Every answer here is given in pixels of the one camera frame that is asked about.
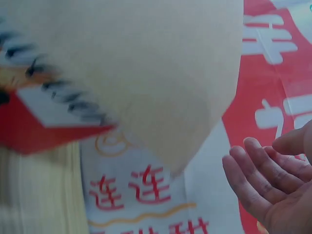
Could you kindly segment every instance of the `beige paper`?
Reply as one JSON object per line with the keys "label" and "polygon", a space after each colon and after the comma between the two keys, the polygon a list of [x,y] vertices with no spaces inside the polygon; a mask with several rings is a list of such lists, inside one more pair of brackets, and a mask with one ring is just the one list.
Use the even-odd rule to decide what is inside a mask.
{"label": "beige paper", "polygon": [[242,0],[1,0],[6,20],[82,81],[172,171],[232,101]]}
{"label": "beige paper", "polygon": [[89,234],[78,143],[21,157],[0,149],[2,234]]}

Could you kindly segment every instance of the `packaging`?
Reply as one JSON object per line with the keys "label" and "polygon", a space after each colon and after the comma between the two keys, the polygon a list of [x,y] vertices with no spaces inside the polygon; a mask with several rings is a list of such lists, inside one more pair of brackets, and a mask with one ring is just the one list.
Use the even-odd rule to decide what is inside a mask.
{"label": "packaging", "polygon": [[[43,141],[36,150],[120,122],[177,172],[195,155],[235,95],[242,1],[11,0],[1,5],[5,18],[49,55],[47,60],[65,80],[85,85],[99,104],[77,97],[76,89],[59,80],[12,93],[12,100],[22,99],[40,119],[45,132],[53,132],[45,139],[43,132],[25,129],[24,137],[33,132]],[[71,98],[81,102],[75,111]],[[98,112],[100,107],[105,112]],[[118,121],[99,121],[107,113]],[[73,126],[79,126],[79,134]],[[13,141],[4,143],[23,150],[25,145],[15,143],[18,130],[10,133]]]}
{"label": "packaging", "polygon": [[27,156],[116,127],[94,97],[59,78],[12,28],[0,22],[1,145]]}

